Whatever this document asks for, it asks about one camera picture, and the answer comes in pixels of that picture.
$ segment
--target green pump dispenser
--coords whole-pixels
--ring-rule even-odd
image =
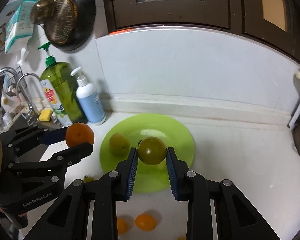
[[[75,77],[70,75],[71,67],[69,63],[56,62],[55,57],[49,53],[50,44],[47,42],[38,48],[44,49],[48,54],[47,68],[40,76],[43,92],[62,125],[69,126],[76,122],[87,123],[88,119],[75,94],[78,84]]]

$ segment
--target teal and white package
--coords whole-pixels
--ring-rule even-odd
[[[26,47],[32,37],[33,24],[30,14],[37,0],[23,0],[14,12],[6,29],[5,53],[15,53]]]

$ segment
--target small orange fruit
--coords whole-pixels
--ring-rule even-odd
[[[153,216],[148,214],[138,215],[135,224],[143,231],[151,231],[156,227],[156,222]]]
[[[94,133],[85,123],[74,123],[66,131],[66,144],[69,148],[88,142],[93,145]]]
[[[118,234],[122,235],[128,231],[128,225],[122,218],[117,218]]]

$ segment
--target plate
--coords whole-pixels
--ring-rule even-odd
[[[149,136],[160,138],[166,147],[173,147],[177,158],[190,167],[194,159],[194,141],[189,130],[177,120],[162,114],[138,114],[115,125],[105,136],[100,147],[100,163],[104,172],[115,170],[127,156],[110,153],[109,139],[114,133],[124,135],[130,147],[138,148],[138,142]],[[170,187],[165,160],[158,165],[146,165],[139,160],[134,193],[150,193]]]

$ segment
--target ribbed blue pad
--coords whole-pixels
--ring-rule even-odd
[[[135,154],[133,156],[132,164],[131,164],[129,177],[127,180],[127,195],[126,195],[126,197],[128,200],[130,199],[130,197],[132,195],[134,180],[136,178],[136,173],[137,173],[137,167],[138,167],[138,155],[137,155],[137,152],[135,152]]]
[[[177,175],[176,175],[176,172],[174,170],[174,166],[173,166],[171,155],[170,155],[169,151],[167,152],[166,163],[167,163],[167,169],[168,169],[168,175],[169,175],[172,195],[174,195],[175,200],[178,200],[179,192],[178,192]]]

